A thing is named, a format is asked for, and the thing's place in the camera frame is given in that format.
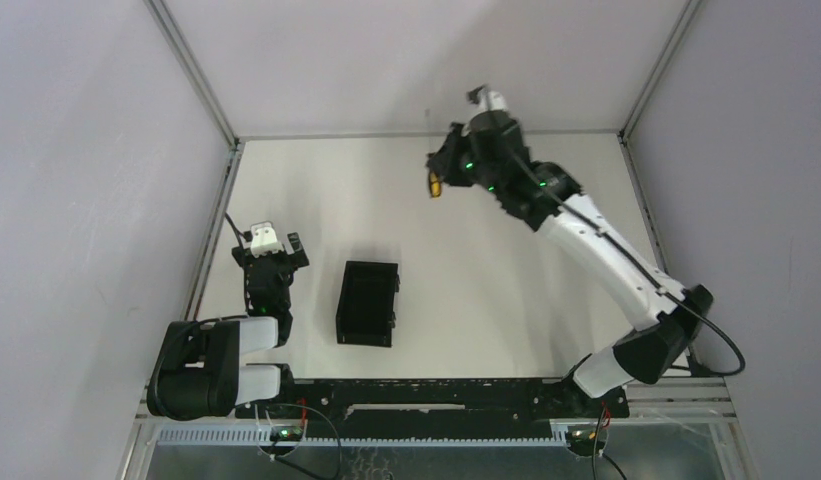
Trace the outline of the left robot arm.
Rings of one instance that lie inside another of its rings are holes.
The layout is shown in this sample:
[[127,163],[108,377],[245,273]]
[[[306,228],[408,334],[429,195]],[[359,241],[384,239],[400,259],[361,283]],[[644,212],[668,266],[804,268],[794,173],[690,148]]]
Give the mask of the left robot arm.
[[290,287],[309,259],[297,233],[288,241],[288,247],[251,240],[233,248],[244,274],[245,313],[169,324],[146,393],[152,415],[176,421],[226,417],[255,401],[276,417],[296,409],[299,392],[283,380],[285,365],[242,362],[290,337]]

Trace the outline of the black yellow screwdriver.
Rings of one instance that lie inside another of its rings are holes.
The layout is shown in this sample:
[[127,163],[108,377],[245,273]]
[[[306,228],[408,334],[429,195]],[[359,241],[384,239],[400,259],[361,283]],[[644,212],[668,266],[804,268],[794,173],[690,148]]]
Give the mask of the black yellow screwdriver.
[[431,170],[429,170],[427,174],[427,184],[429,197],[432,199],[439,198],[442,194],[441,179],[435,172]]

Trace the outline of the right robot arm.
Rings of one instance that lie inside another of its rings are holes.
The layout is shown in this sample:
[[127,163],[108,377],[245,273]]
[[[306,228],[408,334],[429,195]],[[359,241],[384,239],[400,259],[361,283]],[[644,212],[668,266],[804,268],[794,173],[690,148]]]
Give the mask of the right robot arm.
[[593,275],[620,307],[630,332],[585,356],[559,383],[573,414],[591,415],[605,394],[633,381],[656,383],[702,328],[726,344],[737,365],[728,371],[700,367],[700,374],[733,377],[747,369],[739,345],[707,316],[712,293],[702,284],[687,287],[645,260],[565,168],[533,159],[520,122],[508,111],[451,123],[426,169],[431,197],[445,185],[482,187],[508,215]]

